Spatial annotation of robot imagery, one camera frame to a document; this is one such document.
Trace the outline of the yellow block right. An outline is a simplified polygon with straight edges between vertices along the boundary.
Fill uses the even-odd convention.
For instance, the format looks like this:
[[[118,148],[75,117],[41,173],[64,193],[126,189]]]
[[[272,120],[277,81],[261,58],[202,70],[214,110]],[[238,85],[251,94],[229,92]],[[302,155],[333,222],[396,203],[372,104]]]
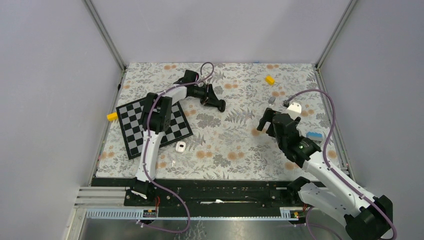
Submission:
[[[275,84],[275,79],[269,75],[265,77],[265,81],[271,86]]]

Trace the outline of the white earbud case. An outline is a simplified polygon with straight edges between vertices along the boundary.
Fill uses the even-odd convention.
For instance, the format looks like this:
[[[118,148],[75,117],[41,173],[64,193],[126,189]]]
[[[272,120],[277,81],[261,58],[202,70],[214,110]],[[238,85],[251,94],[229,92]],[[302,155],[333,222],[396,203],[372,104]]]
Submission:
[[[175,145],[175,150],[178,153],[183,153],[186,150],[187,144],[184,141],[178,141]]]

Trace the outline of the small grey block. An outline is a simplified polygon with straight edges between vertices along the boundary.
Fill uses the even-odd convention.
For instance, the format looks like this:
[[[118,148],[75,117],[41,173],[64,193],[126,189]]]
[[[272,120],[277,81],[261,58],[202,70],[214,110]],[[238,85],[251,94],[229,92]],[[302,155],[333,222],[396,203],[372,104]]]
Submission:
[[[271,96],[271,97],[268,99],[268,103],[272,105],[272,104],[275,102],[275,100],[276,100],[276,97],[275,97],[275,96]]]

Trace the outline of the yellow block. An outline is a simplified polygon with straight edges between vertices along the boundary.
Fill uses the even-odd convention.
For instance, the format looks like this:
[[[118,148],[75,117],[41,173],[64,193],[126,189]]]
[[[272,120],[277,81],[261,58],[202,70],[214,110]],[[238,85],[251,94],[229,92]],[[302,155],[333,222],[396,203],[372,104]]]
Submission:
[[[110,113],[106,116],[107,120],[113,122],[118,119],[118,114],[116,112]]]
[[[275,79],[269,75],[265,77],[265,81],[271,86],[275,84]]]

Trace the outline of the black white checkerboard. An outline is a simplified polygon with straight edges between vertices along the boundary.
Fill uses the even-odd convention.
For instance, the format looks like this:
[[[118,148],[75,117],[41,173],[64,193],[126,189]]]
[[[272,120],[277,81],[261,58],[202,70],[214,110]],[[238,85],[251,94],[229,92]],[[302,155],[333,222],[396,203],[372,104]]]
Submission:
[[[116,107],[128,158],[134,159],[142,154],[143,126],[141,115],[145,98]],[[165,147],[193,135],[193,131],[179,102],[172,105],[170,127],[162,137],[160,147]]]

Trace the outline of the floral table mat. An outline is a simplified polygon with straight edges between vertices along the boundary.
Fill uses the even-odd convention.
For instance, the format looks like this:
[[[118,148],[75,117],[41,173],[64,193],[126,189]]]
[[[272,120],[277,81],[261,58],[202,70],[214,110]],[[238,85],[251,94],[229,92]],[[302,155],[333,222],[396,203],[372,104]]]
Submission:
[[[292,181],[313,175],[287,160],[275,139],[257,126],[270,97],[272,109],[284,112],[283,101],[295,96],[302,106],[298,130],[327,135],[327,116],[315,70],[310,63],[131,63],[121,86],[117,105],[143,98],[149,92],[168,89],[185,70],[212,74],[210,83],[226,109],[205,107],[196,98],[180,101],[193,135],[184,139],[186,149],[160,148],[156,176],[161,179],[218,179]],[[265,78],[274,78],[269,85]]]

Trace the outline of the yellow block left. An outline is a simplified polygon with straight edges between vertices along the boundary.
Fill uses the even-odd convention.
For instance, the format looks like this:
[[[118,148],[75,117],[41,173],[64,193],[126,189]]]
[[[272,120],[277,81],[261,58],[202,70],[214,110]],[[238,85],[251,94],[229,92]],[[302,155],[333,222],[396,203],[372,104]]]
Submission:
[[[107,120],[113,122],[118,119],[118,114],[116,112],[110,113],[106,116]]]

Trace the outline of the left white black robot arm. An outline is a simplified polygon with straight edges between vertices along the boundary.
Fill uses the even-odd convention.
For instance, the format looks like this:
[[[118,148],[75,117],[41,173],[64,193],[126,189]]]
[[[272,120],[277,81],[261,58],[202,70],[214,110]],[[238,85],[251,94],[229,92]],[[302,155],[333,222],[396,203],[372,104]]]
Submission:
[[[135,182],[129,187],[136,199],[144,206],[155,200],[153,179],[156,176],[156,160],[163,136],[170,128],[172,106],[187,97],[200,100],[205,107],[214,107],[224,112],[226,102],[218,99],[213,86],[205,83],[212,77],[209,73],[200,79],[200,74],[186,70],[184,76],[174,82],[167,90],[159,93],[148,93],[141,113],[142,151],[140,164],[135,175]]]

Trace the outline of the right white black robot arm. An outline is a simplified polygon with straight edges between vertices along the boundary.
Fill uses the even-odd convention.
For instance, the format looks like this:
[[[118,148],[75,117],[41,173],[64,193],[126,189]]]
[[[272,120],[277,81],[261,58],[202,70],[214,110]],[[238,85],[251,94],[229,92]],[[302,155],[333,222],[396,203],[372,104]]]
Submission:
[[[325,161],[321,148],[300,135],[300,120],[268,107],[257,127],[261,131],[269,123],[266,133],[276,139],[284,156],[326,187],[322,190],[307,178],[298,177],[287,187],[287,201],[293,206],[305,203],[318,208],[341,224],[353,240],[378,240],[391,231],[392,201],[385,195],[375,196]]]

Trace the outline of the blue block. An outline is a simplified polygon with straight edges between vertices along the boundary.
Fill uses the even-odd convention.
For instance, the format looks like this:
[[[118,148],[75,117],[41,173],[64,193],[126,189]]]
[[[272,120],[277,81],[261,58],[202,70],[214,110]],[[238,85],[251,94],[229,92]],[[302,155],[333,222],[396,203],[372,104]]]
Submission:
[[[323,141],[324,139],[324,136],[321,133],[311,132],[311,131],[306,133],[306,137],[313,141],[320,141],[320,142]]]

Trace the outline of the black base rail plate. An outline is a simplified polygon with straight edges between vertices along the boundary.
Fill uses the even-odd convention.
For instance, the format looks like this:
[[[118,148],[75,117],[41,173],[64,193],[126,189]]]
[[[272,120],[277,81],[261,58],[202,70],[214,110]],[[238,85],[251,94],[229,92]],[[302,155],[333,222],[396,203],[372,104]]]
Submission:
[[[152,207],[159,217],[278,217],[280,208],[302,212],[306,204],[290,192],[290,181],[158,179],[148,196],[125,187],[124,206]]]

